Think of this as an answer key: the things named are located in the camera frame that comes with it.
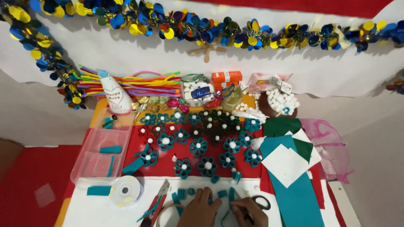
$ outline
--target tinsel garland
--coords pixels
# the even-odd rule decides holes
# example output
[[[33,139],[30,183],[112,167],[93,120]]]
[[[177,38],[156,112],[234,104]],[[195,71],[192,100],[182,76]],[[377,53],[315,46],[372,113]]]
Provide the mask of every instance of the tinsel garland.
[[[274,33],[270,26],[260,26],[256,19],[240,28],[230,17],[224,18],[223,22],[201,19],[186,9],[165,15],[161,4],[145,3],[143,0],[139,4],[135,0],[84,0],[76,4],[69,0],[0,0],[0,7],[0,19],[10,24],[11,37],[31,51],[40,71],[54,71],[50,78],[61,79],[59,86],[64,86],[64,90],[60,93],[65,96],[65,103],[74,109],[85,108],[86,102],[86,98],[80,98],[84,91],[76,86],[78,79],[73,73],[77,71],[72,64],[61,59],[63,49],[54,44],[46,28],[38,20],[31,20],[27,13],[29,7],[36,12],[57,17],[72,17],[76,13],[97,17],[99,25],[107,25],[111,29],[128,28],[133,35],[150,36],[153,28],[157,27],[162,39],[176,37],[178,41],[185,39],[198,45],[220,40],[223,46],[250,51],[268,47],[301,49],[319,45],[323,50],[338,50],[355,45],[357,52],[362,52],[367,50],[369,43],[386,43],[389,38],[395,47],[404,46],[404,21],[368,21],[358,28],[327,24],[321,29],[309,29],[307,24],[289,24],[279,33]]]

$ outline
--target ribbon spool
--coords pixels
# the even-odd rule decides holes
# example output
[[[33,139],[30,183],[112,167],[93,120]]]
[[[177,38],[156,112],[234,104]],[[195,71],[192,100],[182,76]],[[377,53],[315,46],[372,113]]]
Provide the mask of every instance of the ribbon spool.
[[[112,183],[109,199],[118,207],[135,204],[143,194],[143,185],[133,176],[123,176]]]
[[[220,103],[223,110],[229,113],[241,103],[241,99],[243,98],[243,91],[239,86],[235,86],[234,89],[228,89],[230,86],[225,88],[222,92],[222,96],[225,98],[223,98],[223,101]]]

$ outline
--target white pom pom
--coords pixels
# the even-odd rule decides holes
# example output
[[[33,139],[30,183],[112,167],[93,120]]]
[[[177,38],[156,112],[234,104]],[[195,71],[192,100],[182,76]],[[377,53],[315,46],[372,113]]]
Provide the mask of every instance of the white pom pom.
[[[164,144],[164,145],[167,145],[167,144],[170,143],[170,139],[169,139],[169,138],[163,138],[163,139],[161,140],[161,143]]]
[[[205,163],[205,169],[210,170],[212,168],[212,163],[206,162]]]
[[[234,149],[236,148],[236,143],[234,141],[229,143],[230,148]]]

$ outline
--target ribbon bow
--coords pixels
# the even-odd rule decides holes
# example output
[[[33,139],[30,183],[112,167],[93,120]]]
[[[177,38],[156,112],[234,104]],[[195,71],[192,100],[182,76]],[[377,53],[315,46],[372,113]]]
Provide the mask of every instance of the ribbon bow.
[[[178,107],[184,114],[189,112],[189,107],[186,105],[181,105],[178,100],[170,99],[167,102],[168,107]]]

